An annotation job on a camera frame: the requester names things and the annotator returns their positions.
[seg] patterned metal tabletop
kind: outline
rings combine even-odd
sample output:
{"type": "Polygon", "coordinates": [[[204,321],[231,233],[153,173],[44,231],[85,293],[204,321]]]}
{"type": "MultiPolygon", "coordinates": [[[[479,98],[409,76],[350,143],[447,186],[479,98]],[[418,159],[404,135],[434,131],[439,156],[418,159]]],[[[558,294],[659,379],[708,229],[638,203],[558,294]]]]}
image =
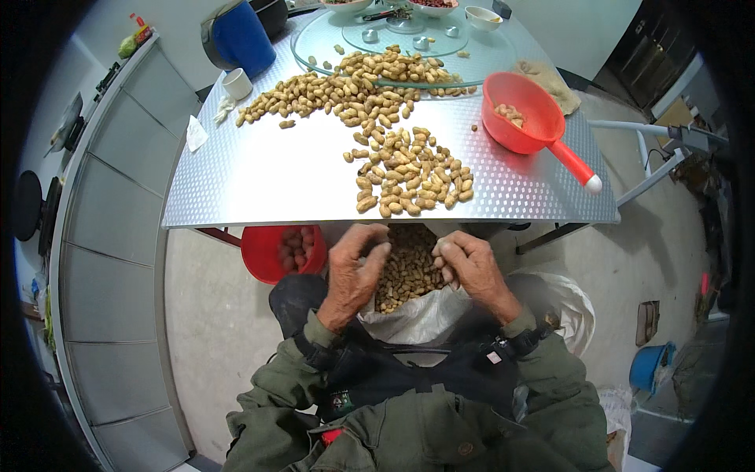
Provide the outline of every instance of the patterned metal tabletop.
{"type": "MultiPolygon", "coordinates": [[[[288,20],[287,34],[273,44],[273,65],[252,79],[254,90],[239,106],[248,105],[279,80],[304,73],[291,53],[290,37],[323,10],[288,20]]],[[[550,59],[514,17],[503,27],[521,58],[550,59]]],[[[333,39],[333,43],[346,43],[333,39]]],[[[170,186],[162,226],[165,228],[237,227],[288,222],[382,221],[378,207],[356,211],[354,183],[361,163],[347,164],[342,153],[362,147],[355,128],[316,110],[282,130],[280,116],[265,115],[237,128],[236,111],[220,125],[213,116],[225,95],[220,74],[198,119],[209,138],[194,153],[184,147],[170,186]]],[[[431,97],[423,94],[409,119],[397,126],[428,128],[438,144],[474,173],[474,198],[451,210],[438,205],[418,218],[454,221],[559,221],[615,223],[616,201],[600,149],[582,112],[566,118],[563,142],[601,178],[602,192],[591,196],[548,150],[519,156],[505,150],[482,126],[482,90],[474,95],[431,97]],[[477,124],[479,130],[470,127],[477,124]]],[[[412,219],[406,212],[391,220],[412,219]]]]}

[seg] jacket button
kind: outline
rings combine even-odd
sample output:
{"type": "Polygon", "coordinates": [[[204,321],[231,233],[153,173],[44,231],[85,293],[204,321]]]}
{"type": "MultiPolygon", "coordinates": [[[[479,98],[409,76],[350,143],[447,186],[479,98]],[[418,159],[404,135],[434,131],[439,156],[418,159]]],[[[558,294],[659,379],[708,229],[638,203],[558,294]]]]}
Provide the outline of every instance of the jacket button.
{"type": "Polygon", "coordinates": [[[474,446],[472,446],[471,443],[462,443],[459,445],[459,454],[461,455],[469,455],[472,452],[472,449],[474,449],[474,446]]]}

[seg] black pot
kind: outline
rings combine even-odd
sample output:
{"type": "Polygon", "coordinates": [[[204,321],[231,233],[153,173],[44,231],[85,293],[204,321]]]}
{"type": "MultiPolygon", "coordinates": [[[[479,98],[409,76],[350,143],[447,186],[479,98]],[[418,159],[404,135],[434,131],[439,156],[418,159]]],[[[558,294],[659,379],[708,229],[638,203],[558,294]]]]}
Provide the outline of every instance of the black pot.
{"type": "Polygon", "coordinates": [[[260,18],[267,37],[273,39],[283,29],[288,19],[288,6],[285,0],[251,0],[249,4],[260,18]]]}

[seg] jacket cuff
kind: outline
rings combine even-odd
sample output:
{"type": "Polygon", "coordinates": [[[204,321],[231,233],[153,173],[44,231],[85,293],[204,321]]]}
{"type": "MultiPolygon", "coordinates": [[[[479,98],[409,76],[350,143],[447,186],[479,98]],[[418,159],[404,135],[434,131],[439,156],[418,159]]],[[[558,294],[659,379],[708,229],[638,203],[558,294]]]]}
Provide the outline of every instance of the jacket cuff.
{"type": "Polygon", "coordinates": [[[315,314],[315,310],[310,310],[307,314],[307,324],[304,325],[304,337],[310,344],[319,344],[323,347],[331,347],[336,339],[339,338],[338,335],[322,325],[315,314]]]}
{"type": "Polygon", "coordinates": [[[505,338],[514,338],[525,329],[534,331],[538,327],[538,323],[535,321],[535,316],[530,311],[529,307],[525,304],[522,305],[522,312],[513,321],[506,323],[501,332],[504,333],[505,338]]]}

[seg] blue bucket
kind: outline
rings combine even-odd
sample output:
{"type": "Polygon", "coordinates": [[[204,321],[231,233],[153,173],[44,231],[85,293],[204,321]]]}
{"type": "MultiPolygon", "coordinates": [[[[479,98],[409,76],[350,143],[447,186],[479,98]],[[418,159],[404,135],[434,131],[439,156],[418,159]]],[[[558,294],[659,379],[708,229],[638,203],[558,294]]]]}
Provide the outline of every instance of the blue bucket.
{"type": "Polygon", "coordinates": [[[655,370],[660,366],[670,365],[674,351],[676,351],[676,345],[672,342],[640,349],[632,361],[629,384],[655,395],[655,370]]]}

